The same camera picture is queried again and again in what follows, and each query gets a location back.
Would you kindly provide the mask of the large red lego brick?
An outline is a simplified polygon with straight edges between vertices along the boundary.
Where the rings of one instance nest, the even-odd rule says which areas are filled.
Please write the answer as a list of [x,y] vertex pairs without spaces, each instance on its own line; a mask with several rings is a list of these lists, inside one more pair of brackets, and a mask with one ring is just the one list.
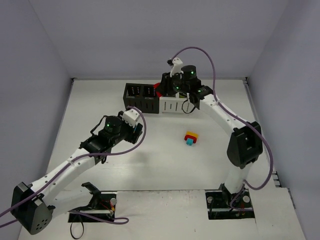
[[155,90],[155,93],[156,95],[160,98],[162,97],[164,94],[163,94],[163,86],[160,82],[156,83],[153,85],[153,88]]

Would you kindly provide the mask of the yellow red arch lego stack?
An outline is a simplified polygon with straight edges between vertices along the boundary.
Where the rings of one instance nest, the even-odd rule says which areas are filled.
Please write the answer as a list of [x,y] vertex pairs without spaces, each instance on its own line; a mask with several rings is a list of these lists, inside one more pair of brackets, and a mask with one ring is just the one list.
[[192,131],[187,131],[185,133],[184,140],[187,141],[188,139],[191,139],[191,140],[193,140],[193,143],[195,144],[198,140],[198,137],[199,137],[199,135],[197,133],[192,132]]

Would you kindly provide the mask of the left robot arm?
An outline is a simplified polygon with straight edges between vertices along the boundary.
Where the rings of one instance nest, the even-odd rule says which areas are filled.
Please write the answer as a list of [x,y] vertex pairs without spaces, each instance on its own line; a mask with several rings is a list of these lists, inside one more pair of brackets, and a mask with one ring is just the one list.
[[104,164],[121,141],[138,147],[145,138],[146,123],[138,122],[137,113],[129,117],[120,111],[118,116],[103,119],[103,129],[81,142],[66,161],[42,178],[30,184],[21,182],[13,189],[9,211],[31,235],[40,233],[64,213],[96,212],[103,200],[101,190],[90,182],[73,190],[66,190],[66,186],[85,171]]

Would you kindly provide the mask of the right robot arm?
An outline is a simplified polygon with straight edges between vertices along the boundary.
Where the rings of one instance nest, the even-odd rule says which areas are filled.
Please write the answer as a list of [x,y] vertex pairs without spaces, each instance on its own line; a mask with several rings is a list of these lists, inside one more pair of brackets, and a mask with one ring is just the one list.
[[194,65],[184,66],[182,71],[174,74],[163,73],[156,92],[164,97],[181,94],[194,108],[207,114],[225,131],[229,137],[226,154],[232,167],[220,189],[226,195],[237,194],[251,166],[263,152],[262,140],[258,136],[261,126],[256,121],[250,123],[236,119],[236,115],[227,114],[222,102],[214,97],[213,90],[198,79]]

